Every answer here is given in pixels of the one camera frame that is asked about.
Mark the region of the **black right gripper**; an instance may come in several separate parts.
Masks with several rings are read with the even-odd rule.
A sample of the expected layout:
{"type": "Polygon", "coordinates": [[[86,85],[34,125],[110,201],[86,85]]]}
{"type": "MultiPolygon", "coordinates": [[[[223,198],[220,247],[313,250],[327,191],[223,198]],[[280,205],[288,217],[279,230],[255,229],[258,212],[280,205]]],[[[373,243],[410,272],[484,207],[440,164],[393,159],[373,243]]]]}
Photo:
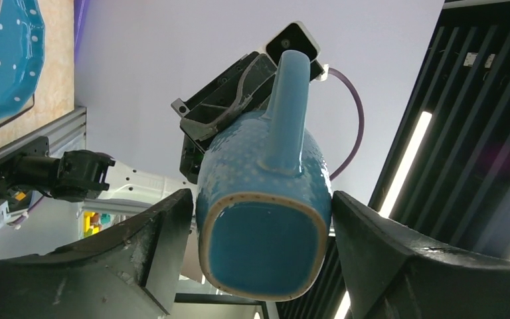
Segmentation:
{"type": "Polygon", "coordinates": [[[252,52],[188,100],[171,103],[185,135],[179,171],[189,182],[197,183],[204,153],[217,134],[240,115],[267,109],[276,70],[268,55],[252,52]]]}

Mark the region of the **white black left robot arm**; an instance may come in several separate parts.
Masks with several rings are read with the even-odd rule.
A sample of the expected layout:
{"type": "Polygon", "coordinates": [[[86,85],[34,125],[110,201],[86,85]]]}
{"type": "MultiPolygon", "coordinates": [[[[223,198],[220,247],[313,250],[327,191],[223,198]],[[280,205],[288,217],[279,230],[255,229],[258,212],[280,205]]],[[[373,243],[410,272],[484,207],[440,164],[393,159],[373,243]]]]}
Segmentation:
{"type": "MultiPolygon", "coordinates": [[[[48,139],[0,157],[10,190],[82,201],[108,189],[114,160],[87,150],[48,156],[48,139]]],[[[144,212],[47,255],[0,260],[0,318],[165,318],[193,213],[182,184],[144,212]]],[[[510,262],[435,241],[342,191],[333,220],[354,318],[510,318],[510,262]]]]}

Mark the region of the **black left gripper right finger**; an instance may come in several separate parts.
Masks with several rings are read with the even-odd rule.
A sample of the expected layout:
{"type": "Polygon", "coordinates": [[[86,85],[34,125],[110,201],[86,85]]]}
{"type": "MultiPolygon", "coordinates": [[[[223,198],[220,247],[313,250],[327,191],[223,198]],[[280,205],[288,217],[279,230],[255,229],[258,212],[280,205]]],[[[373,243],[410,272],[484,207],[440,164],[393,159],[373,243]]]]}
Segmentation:
{"type": "Polygon", "coordinates": [[[441,243],[343,191],[332,212],[352,318],[510,318],[510,261],[441,243]]]}

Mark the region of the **blue polka dot plate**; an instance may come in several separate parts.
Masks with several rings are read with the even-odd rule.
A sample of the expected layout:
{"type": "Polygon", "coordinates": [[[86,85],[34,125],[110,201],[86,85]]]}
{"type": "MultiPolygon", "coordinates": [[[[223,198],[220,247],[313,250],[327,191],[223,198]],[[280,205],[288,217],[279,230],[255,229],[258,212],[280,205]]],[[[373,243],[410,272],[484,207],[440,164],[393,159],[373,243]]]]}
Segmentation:
{"type": "Polygon", "coordinates": [[[0,0],[0,120],[18,114],[43,70],[45,24],[37,1],[0,0]]]}

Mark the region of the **blue mug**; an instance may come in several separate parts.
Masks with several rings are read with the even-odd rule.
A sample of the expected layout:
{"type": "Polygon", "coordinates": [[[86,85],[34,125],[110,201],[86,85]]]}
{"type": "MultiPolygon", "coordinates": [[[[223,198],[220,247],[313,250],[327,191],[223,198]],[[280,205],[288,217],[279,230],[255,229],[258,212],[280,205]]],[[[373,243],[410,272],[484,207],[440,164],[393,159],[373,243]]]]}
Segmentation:
{"type": "Polygon", "coordinates": [[[239,116],[204,155],[196,202],[198,254],[217,289],[282,302],[310,289],[323,264],[332,189],[305,128],[310,61],[284,52],[266,110],[239,116]]]}

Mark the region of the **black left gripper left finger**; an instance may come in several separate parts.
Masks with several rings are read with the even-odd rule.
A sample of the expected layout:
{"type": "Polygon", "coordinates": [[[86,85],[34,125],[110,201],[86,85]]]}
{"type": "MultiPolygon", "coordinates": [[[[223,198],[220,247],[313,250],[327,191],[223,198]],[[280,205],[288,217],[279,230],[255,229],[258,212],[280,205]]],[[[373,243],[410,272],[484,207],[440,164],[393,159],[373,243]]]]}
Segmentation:
{"type": "Polygon", "coordinates": [[[46,255],[0,260],[0,318],[164,318],[193,215],[180,189],[149,209],[46,255]]]}

